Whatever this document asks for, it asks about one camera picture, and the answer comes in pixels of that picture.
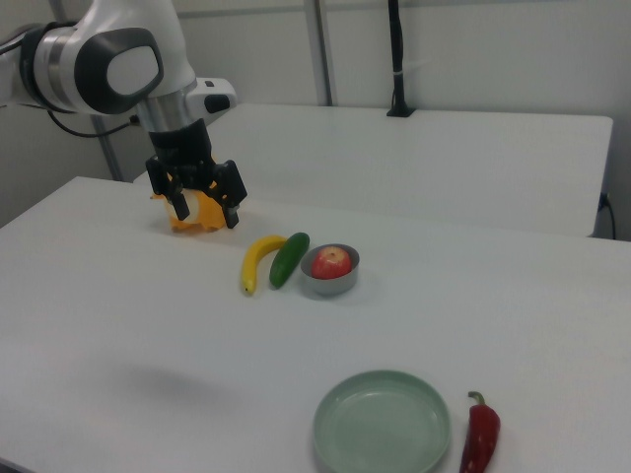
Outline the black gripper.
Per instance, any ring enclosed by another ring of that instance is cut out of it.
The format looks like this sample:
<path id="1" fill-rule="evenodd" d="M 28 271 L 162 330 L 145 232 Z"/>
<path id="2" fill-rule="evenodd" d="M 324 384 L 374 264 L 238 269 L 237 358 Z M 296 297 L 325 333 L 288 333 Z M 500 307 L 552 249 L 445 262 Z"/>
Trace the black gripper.
<path id="1" fill-rule="evenodd" d="M 184 221 L 190 214 L 184 188 L 203 190 L 213 182 L 214 161 L 211 142 L 203 119 L 176 131 L 150 132 L 156 157 L 149 159 L 146 170 L 155 195 L 163 196 Z M 236 163 L 228 160 L 215 167 L 215 200 L 220 204 L 228 229 L 240 221 L 238 210 L 247 191 Z"/>

